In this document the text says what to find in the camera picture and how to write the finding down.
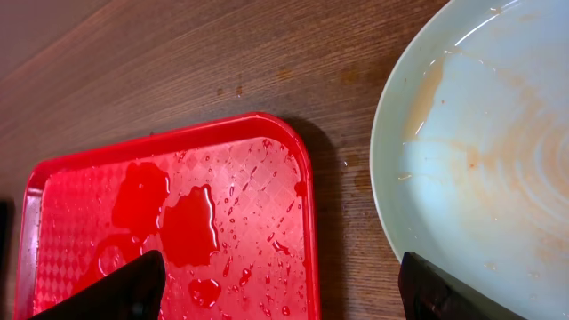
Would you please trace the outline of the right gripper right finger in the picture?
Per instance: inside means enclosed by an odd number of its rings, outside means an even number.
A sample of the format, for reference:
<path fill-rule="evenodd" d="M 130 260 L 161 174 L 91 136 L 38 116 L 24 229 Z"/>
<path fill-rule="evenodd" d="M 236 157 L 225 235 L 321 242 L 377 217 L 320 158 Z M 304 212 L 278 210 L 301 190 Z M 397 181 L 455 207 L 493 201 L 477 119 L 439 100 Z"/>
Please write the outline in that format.
<path fill-rule="evenodd" d="M 415 252 L 401 260 L 398 288 L 407 320 L 523 319 Z"/>

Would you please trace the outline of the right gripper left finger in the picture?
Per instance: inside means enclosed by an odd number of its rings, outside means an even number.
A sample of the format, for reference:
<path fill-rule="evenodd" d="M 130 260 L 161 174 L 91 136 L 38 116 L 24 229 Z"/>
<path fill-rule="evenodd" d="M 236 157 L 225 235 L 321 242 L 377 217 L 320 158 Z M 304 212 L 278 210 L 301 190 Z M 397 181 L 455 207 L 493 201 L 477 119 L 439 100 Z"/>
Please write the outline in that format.
<path fill-rule="evenodd" d="M 164 288 L 163 255 L 152 250 L 31 318 L 157 320 Z"/>

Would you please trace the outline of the light blue plate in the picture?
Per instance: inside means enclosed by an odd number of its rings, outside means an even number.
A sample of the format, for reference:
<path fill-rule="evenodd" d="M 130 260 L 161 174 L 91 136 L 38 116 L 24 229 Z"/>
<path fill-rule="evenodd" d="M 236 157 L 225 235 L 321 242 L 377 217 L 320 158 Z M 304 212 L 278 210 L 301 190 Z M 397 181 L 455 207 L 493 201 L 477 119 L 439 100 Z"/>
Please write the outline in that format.
<path fill-rule="evenodd" d="M 568 316 L 568 0 L 452 0 L 401 54 L 370 142 L 393 253 L 527 319 Z"/>

